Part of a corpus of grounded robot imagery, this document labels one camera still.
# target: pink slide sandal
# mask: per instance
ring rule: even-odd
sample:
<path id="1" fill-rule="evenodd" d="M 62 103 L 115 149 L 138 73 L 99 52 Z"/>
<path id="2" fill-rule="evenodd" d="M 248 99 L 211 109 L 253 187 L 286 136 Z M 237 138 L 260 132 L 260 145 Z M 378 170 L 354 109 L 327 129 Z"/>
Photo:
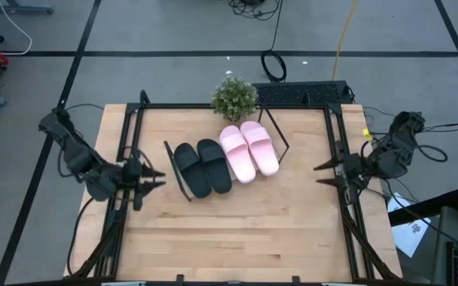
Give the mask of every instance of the pink slide sandal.
<path id="1" fill-rule="evenodd" d="M 220 134 L 220 145 L 238 181 L 249 183 L 255 178 L 255 168 L 248 153 L 248 145 L 238 127 L 228 126 Z"/>
<path id="2" fill-rule="evenodd" d="M 264 176 L 275 175 L 278 172 L 278 160 L 266 129 L 257 122 L 244 122 L 240 129 L 261 173 Z"/>

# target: slide sandal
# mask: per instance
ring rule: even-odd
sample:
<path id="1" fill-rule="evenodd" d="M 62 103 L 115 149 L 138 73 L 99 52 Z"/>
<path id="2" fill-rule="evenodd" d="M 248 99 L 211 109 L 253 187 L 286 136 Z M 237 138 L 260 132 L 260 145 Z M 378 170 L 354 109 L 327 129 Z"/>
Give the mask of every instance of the slide sandal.
<path id="1" fill-rule="evenodd" d="M 229 165 L 236 179 L 241 183 L 249 183 L 255 178 L 255 168 L 248 153 L 248 145 L 238 127 L 228 126 L 220 134 L 220 144 L 226 153 Z"/>
<path id="2" fill-rule="evenodd" d="M 278 160 L 266 129 L 257 122 L 244 122 L 240 130 L 261 173 L 265 176 L 275 175 L 278 172 Z"/>
<path id="3" fill-rule="evenodd" d="M 197 153 L 203 161 L 204 170 L 212 182 L 213 190 L 219 194 L 230 191 L 232 180 L 222 147 L 212 139 L 203 139 L 197 142 Z"/>
<path id="4" fill-rule="evenodd" d="M 189 143 L 182 143 L 174 150 L 174 161 L 195 197 L 206 198 L 212 192 L 203 163 Z"/>

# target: black slide sandal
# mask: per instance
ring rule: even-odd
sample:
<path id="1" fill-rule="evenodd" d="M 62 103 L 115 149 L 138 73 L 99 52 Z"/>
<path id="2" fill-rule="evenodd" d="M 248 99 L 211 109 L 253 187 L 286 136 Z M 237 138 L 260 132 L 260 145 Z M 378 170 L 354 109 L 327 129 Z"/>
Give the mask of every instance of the black slide sandal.
<path id="1" fill-rule="evenodd" d="M 174 150 L 174 161 L 192 194 L 199 199 L 209 196 L 212 186 L 203 163 L 189 143 L 182 143 Z"/>
<path id="2" fill-rule="evenodd" d="M 222 147 L 212 139 L 203 139 L 197 142 L 197 153 L 203 161 L 213 189 L 219 194 L 230 191 L 232 180 Z"/>

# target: wooden table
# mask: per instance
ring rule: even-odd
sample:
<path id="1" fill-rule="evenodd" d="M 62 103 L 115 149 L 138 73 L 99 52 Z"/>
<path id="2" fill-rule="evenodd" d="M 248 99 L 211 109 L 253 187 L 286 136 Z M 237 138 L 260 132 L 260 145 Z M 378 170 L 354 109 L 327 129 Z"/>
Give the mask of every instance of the wooden table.
<path id="1" fill-rule="evenodd" d="M 108 161 L 116 158 L 125 108 L 107 105 L 103 113 L 95 148 Z M 190 281 L 278 282 L 291 281 L 291 276 L 300 276 L 302 282 L 351 281 L 336 189 L 316 182 L 333 177 L 333 171 L 312 170 L 331 157 L 324 113 L 298 109 L 271 113 L 290 144 L 279 173 L 258 174 L 251 184 L 234 183 L 225 195 L 212 192 L 189 203 L 180 192 L 163 142 L 167 140 L 173 149 L 182 142 L 196 146 L 200 139 L 217 139 L 228 123 L 212 110 L 145 111 L 139 147 L 157 170 L 167 174 L 167 184 L 145 198 L 141 211 L 130 207 L 118 280 L 175 280 L 184 274 Z M 257 113 L 249 119 L 256 118 Z M 362 107 L 343 106 L 343 119 L 351 152 L 358 152 L 365 142 Z M 283 151 L 266 113 L 262 124 L 278 152 Z M 376 180 L 370 188 L 381 191 Z M 85 192 L 83 204 L 89 198 Z M 371 192 L 364 192 L 360 202 L 369 242 L 401 276 L 385 203 Z M 106 206 L 107 202 L 93 202 L 86 209 L 72 254 L 73 269 L 99 242 Z M 358 243 L 355 247 L 361 260 Z"/>

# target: gray floor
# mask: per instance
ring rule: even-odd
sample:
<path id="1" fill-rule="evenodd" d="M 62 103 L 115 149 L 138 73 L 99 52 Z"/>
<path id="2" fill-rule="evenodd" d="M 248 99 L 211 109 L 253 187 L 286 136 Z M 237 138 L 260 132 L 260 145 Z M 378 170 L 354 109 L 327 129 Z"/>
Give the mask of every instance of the gray floor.
<path id="1" fill-rule="evenodd" d="M 32 51 L 75 51 L 92 3 L 58 0 L 52 3 L 52 16 L 12 18 L 33 38 Z M 443 3 L 458 33 L 458 1 Z M 351 0 L 286 1 L 275 49 L 336 50 L 350 8 Z M 276 16 L 271 21 L 235 16 L 224 0 L 102 0 L 86 50 L 258 51 L 270 47 L 275 21 Z M 0 33 L 7 39 L 1 50 L 27 45 L 2 15 Z M 456 47 L 434 1 L 361 0 L 343 50 L 455 52 Z M 0 261 L 44 143 L 37 124 L 57 104 L 72 60 L 11 57 L 0 79 L 0 95 L 8 99 L 0 108 Z M 330 80 L 333 60 L 286 57 L 287 80 Z M 249 82 L 267 82 L 258 57 L 84 57 L 67 105 L 135 102 L 142 88 L 152 102 L 208 102 L 227 71 Z M 392 114 L 420 110 L 428 125 L 458 122 L 458 58 L 344 57 L 337 79 L 347 80 L 365 106 Z M 368 122 L 374 131 L 387 129 L 391 118 L 369 114 L 374 116 Z M 99 110 L 73 110 L 72 117 L 93 144 Z M 402 181 L 421 200 L 458 188 L 458 133 L 427 133 L 418 140 L 446 150 L 449 161 L 438 164 L 415 156 Z M 57 175 L 57 151 L 53 148 L 49 156 L 7 283 L 58 279 L 63 274 L 83 187 Z M 439 179 L 428 179 L 432 176 Z M 392 186 L 408 196 L 399 185 Z M 434 243 L 430 230 L 413 259 L 401 255 L 408 276 L 429 277 Z"/>

